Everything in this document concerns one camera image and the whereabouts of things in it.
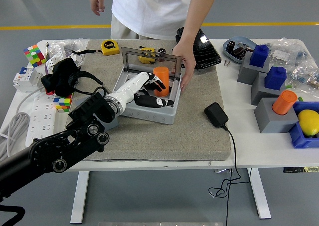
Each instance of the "blue tray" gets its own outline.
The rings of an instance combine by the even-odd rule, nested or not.
[[[293,108],[297,115],[305,109],[317,111],[319,109],[319,102],[296,102]],[[289,134],[295,149],[319,148],[319,138],[306,137],[301,130],[299,122],[289,130]]]
[[[227,57],[229,57],[230,59],[232,59],[236,63],[241,63],[243,60],[240,60],[240,59],[232,56],[230,53],[228,53],[226,51],[226,47],[227,47],[227,44],[228,44],[229,41],[235,42],[234,50],[239,47],[238,46],[238,42],[241,42],[242,44],[247,44],[247,46],[250,47],[253,50],[255,49],[255,47],[257,45],[256,43],[251,41],[249,38],[246,38],[246,37],[243,37],[243,36],[235,36],[235,37],[232,37],[232,38],[228,39],[226,42],[224,42],[224,44],[223,44],[223,52],[226,54]]]

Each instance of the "orange cylinder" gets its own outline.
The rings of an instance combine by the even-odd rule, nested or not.
[[[284,90],[275,103],[272,105],[272,109],[278,115],[285,115],[289,111],[289,109],[293,106],[293,104],[297,101],[298,97],[296,93]]]
[[[165,97],[169,94],[169,69],[167,67],[156,67],[153,69],[153,73],[159,77],[159,79],[165,85],[165,89],[162,91],[154,90],[154,94],[157,97]]]

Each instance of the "white table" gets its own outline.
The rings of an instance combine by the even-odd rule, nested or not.
[[[253,110],[256,106],[250,105],[251,86],[237,82],[239,64],[231,62],[224,66],[228,59],[222,52],[222,45],[227,39],[211,39],[212,44],[222,57],[222,62],[216,65],[218,80],[223,98],[226,114],[229,117],[228,129],[232,132],[237,152],[237,167],[247,168],[251,174],[251,184],[255,196],[258,214],[261,219],[271,218],[266,196],[262,187],[258,168],[265,167],[299,167],[319,165],[319,149],[296,150],[291,144],[288,133],[261,134]],[[272,42],[272,39],[252,39],[257,44]],[[39,48],[45,52],[45,41],[38,43]],[[17,92],[12,100],[10,109],[4,120],[9,122],[15,113],[15,106],[26,96],[26,93]],[[305,101],[313,101],[303,96]],[[21,111],[31,109],[33,99],[28,99],[21,107]],[[67,114],[57,114],[55,132],[62,131],[65,126]],[[23,137],[17,143],[15,151],[23,148]],[[233,168],[234,151],[225,161],[200,162],[164,162],[164,161],[81,161],[69,171],[80,171],[74,201],[71,223],[81,223],[84,210],[86,185],[89,171],[106,170],[167,170],[167,169],[215,169]]]

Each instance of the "table leg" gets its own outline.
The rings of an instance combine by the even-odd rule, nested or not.
[[[76,184],[73,209],[71,215],[71,224],[81,224],[84,214],[84,205],[86,190],[89,182],[90,171],[80,171],[78,176],[78,182]]]
[[[271,219],[263,184],[260,179],[258,168],[251,169],[250,175],[251,188],[253,189],[257,211],[260,219]]]

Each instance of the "khaki pants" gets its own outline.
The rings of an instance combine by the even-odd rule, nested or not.
[[[139,35],[120,23],[114,15],[111,22],[111,39],[151,39]]]

